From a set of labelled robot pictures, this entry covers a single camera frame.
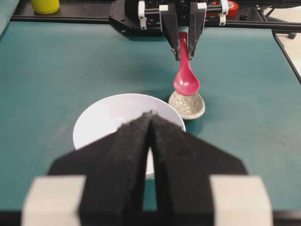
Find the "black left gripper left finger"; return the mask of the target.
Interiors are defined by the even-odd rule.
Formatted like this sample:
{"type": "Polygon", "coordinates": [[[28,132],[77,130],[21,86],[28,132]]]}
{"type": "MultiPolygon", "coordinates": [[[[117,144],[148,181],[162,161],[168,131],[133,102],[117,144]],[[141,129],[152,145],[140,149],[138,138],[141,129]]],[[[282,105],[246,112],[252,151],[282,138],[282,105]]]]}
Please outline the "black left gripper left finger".
{"type": "Polygon", "coordinates": [[[23,226],[118,226],[141,210],[150,113],[52,163],[26,196],[23,226]]]}

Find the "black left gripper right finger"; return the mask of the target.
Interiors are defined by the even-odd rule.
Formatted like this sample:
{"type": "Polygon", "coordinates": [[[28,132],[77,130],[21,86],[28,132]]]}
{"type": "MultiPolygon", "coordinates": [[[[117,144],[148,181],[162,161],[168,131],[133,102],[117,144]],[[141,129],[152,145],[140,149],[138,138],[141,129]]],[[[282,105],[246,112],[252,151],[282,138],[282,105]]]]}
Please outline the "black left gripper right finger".
{"type": "Polygon", "coordinates": [[[157,115],[150,133],[157,207],[169,225],[273,225],[263,180],[239,158],[157,115]]]}

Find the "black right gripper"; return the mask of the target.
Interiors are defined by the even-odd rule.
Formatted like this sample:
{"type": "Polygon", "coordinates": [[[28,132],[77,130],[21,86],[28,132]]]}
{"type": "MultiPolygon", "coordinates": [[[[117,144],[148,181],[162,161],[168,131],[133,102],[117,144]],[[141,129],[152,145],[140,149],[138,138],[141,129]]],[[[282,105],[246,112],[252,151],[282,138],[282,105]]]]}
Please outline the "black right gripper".
{"type": "Polygon", "coordinates": [[[115,0],[109,19],[122,32],[149,36],[163,33],[175,60],[181,59],[178,27],[188,26],[188,56],[192,60],[205,20],[224,26],[228,10],[228,0],[115,0]]]}

